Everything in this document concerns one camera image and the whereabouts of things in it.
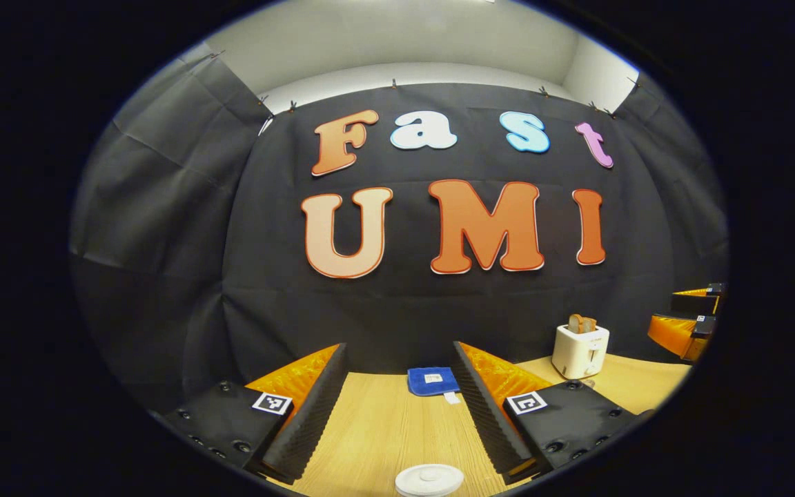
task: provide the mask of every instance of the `black fabric backdrop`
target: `black fabric backdrop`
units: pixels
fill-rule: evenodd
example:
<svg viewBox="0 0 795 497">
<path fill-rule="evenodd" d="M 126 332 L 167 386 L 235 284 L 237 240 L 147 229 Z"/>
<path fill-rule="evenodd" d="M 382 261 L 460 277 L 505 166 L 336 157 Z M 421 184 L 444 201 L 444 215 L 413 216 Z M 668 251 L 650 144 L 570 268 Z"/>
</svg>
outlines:
<svg viewBox="0 0 795 497">
<path fill-rule="evenodd" d="M 202 45 L 146 83 L 89 161 L 70 242 L 88 326 L 110 368 L 157 410 L 337 342 L 365 372 L 447 364 L 452 340 L 514 362 L 539 358 L 573 312 L 609 328 L 610 353 L 676 361 L 647 337 L 649 317 L 675 290 L 726 279 L 727 223 L 700 142 L 652 82 L 640 85 L 617 119 L 512 88 L 373 89 L 281 113 L 256 138 L 268 110 Z M 366 109 L 380 118 L 352 150 L 356 163 L 313 178 L 315 127 Z M 458 143 L 395 148 L 394 119 L 414 110 L 444 113 Z M 544 122 L 547 152 L 508 144 L 498 119 L 508 110 Z M 575 131 L 581 122 L 602 135 L 611 170 Z M 474 260 L 466 274 L 432 273 L 440 220 L 428 185 L 439 179 L 471 182 L 490 211 L 506 182 L 536 185 L 544 267 L 483 271 Z M 351 254 L 360 244 L 351 195 L 370 186 L 394 191 L 382 263 L 356 280 L 319 274 L 306 260 L 300 202 L 343 196 L 334 245 Z M 607 255 L 596 266 L 575 260 L 578 188 L 603 197 Z"/>
<path fill-rule="evenodd" d="M 149 79 L 88 160 L 72 217 L 79 305 L 108 366 L 168 411 L 237 378 L 223 245 L 265 106 L 202 44 Z"/>
<path fill-rule="evenodd" d="M 641 82 L 649 85 L 650 81 Z M 353 166 L 315 178 L 315 127 L 375 110 Z M 458 142 L 446 150 L 400 150 L 389 142 L 396 117 L 434 110 L 450 119 Z M 531 113 L 545 124 L 550 148 L 518 152 L 499 116 Z M 225 318 L 243 374 L 263 374 L 334 342 L 348 342 L 356 371 L 400 372 L 446 364 L 461 340 L 511 361 L 549 355 L 555 327 L 572 312 L 611 331 L 609 352 L 676 361 L 647 337 L 669 294 L 724 280 L 725 212 L 701 145 L 659 92 L 640 89 L 612 119 L 602 111 L 536 92 L 469 84 L 381 88 L 316 101 L 279 114 L 251 152 L 230 218 L 224 256 Z M 574 126 L 590 123 L 615 161 L 593 159 Z M 440 210 L 428 192 L 438 179 L 471 182 L 491 211 L 506 182 L 538 186 L 539 271 L 509 273 L 476 261 L 462 275 L 429 268 L 438 255 Z M 306 261 L 300 202 L 338 194 L 337 251 L 360 246 L 353 192 L 388 186 L 382 263 L 356 280 L 334 280 Z M 606 261 L 577 264 L 577 188 L 600 193 Z"/>
</svg>

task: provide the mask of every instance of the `screw hole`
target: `screw hole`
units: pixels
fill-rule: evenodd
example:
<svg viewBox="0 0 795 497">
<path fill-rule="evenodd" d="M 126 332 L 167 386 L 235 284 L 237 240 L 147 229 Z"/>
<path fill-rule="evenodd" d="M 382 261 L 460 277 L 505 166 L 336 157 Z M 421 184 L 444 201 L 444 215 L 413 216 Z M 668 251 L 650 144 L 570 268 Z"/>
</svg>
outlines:
<svg viewBox="0 0 795 497">
<path fill-rule="evenodd" d="M 552 442 L 545 447 L 545 452 L 558 452 L 562 450 L 563 447 L 564 443 L 562 442 Z"/>
<path fill-rule="evenodd" d="M 235 450 L 239 452 L 244 452 L 244 453 L 250 452 L 250 444 L 247 443 L 246 441 L 238 440 L 235 443 L 233 443 L 233 447 L 235 448 Z"/>
</svg>

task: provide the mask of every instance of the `white cup lid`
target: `white cup lid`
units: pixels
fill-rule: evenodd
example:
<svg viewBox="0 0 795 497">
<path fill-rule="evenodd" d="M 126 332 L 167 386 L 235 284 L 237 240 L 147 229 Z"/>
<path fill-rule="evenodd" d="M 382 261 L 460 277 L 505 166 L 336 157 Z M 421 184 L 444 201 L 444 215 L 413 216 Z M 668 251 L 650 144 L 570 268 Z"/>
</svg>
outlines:
<svg viewBox="0 0 795 497">
<path fill-rule="evenodd" d="M 420 465 L 401 471 L 395 478 L 395 488 L 403 497 L 444 497 L 457 490 L 463 480 L 458 468 Z"/>
</svg>

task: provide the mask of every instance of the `blue towel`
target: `blue towel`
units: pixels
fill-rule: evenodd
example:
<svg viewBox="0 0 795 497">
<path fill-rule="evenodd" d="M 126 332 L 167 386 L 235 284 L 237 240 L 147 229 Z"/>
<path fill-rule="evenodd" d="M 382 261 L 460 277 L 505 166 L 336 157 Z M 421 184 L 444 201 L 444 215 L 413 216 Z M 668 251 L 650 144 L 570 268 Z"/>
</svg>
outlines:
<svg viewBox="0 0 795 497">
<path fill-rule="evenodd" d="M 410 392 L 417 396 L 437 396 L 439 393 L 458 392 L 458 383 L 450 368 L 414 368 L 406 371 Z"/>
</svg>

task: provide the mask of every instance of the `white wall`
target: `white wall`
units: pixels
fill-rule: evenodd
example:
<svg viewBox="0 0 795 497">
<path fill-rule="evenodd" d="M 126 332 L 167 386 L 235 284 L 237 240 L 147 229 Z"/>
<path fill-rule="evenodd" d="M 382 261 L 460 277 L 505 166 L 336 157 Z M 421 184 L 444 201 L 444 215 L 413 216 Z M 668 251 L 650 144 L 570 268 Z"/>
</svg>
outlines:
<svg viewBox="0 0 795 497">
<path fill-rule="evenodd" d="M 220 59 L 259 94 L 335 70 L 417 62 L 560 83 L 578 35 L 512 0 L 287 0 L 237 19 L 207 42 L 225 50 Z"/>
<path fill-rule="evenodd" d="M 533 76 L 492 67 L 426 62 L 378 64 L 336 70 L 255 93 L 261 98 L 268 95 L 265 105 L 272 113 L 277 114 L 290 109 L 290 100 L 301 106 L 353 91 L 391 87 L 392 79 L 399 86 L 420 83 L 477 83 L 530 91 L 538 91 L 543 86 L 545 91 L 555 97 L 573 99 L 561 85 Z"/>
<path fill-rule="evenodd" d="M 580 35 L 575 59 L 562 85 L 575 100 L 614 113 L 634 89 L 640 71 L 596 41 Z"/>
</svg>

